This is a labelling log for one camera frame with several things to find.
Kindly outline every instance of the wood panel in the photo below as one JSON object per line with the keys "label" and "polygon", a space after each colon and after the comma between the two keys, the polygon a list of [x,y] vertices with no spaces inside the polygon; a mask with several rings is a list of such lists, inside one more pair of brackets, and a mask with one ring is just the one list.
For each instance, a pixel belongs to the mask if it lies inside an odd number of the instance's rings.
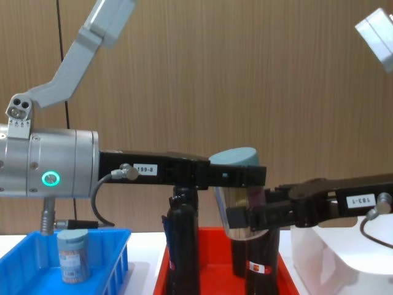
{"label": "wood panel", "polygon": [[[56,1],[0,1],[0,110],[12,95],[52,79],[60,64]],[[6,116],[0,116],[6,124]],[[36,127],[66,128],[64,105],[36,112]],[[72,200],[57,201],[57,217],[72,217]],[[0,234],[39,229],[42,200],[0,199]]]}
{"label": "wood panel", "polygon": [[[67,49],[94,1],[60,0]],[[209,156],[258,149],[269,186],[393,167],[393,78],[354,25],[388,0],[143,0],[70,104],[101,147]],[[161,230],[170,188],[105,186],[102,214]],[[201,225],[219,224],[212,192]],[[91,217],[87,201],[79,216]]]}

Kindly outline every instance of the black bottle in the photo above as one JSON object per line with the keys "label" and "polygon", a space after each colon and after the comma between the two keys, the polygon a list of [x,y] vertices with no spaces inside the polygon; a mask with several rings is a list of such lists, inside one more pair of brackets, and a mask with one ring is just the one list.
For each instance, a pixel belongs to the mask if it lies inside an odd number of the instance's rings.
{"label": "black bottle", "polygon": [[247,241],[246,294],[278,295],[279,229]]}
{"label": "black bottle", "polygon": [[169,204],[163,216],[169,248],[167,295],[200,295],[198,192],[194,187],[175,187]]}
{"label": "black bottle", "polygon": [[247,241],[231,240],[232,272],[237,277],[246,277]]}

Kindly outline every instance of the connector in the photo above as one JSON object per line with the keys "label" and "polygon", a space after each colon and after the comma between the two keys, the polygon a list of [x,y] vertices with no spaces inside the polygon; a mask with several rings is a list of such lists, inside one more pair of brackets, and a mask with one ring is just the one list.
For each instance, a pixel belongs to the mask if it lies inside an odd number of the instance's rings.
{"label": "connector", "polygon": [[56,220],[56,229],[97,229],[98,221],[61,219]]}
{"label": "connector", "polygon": [[139,172],[130,164],[124,163],[121,164],[120,169],[112,170],[111,175],[112,179],[127,178],[129,180],[134,180],[138,177]]}
{"label": "connector", "polygon": [[366,214],[367,220],[373,220],[381,214],[389,214],[392,211],[393,198],[387,192],[378,195],[376,205]]}
{"label": "connector", "polygon": [[46,197],[44,199],[44,209],[41,214],[42,235],[53,235],[55,226],[55,197]]}

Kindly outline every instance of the red plastic tray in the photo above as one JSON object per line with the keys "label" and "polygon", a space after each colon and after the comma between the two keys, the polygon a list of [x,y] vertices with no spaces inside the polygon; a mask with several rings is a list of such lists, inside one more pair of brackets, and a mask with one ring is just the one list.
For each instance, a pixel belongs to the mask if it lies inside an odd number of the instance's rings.
{"label": "red plastic tray", "polygon": [[[231,243],[222,228],[199,229],[201,294],[244,294],[245,281],[232,274]],[[166,295],[169,253],[165,251],[154,295]],[[281,256],[278,257],[280,295],[299,295]]]}

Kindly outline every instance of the small jar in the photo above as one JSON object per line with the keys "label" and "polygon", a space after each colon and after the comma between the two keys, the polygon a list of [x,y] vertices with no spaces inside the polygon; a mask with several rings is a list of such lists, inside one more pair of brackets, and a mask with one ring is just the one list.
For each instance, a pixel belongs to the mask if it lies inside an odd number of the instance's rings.
{"label": "small jar", "polygon": [[87,245],[87,229],[62,230],[58,233],[57,247],[63,282],[82,283],[90,277]]}

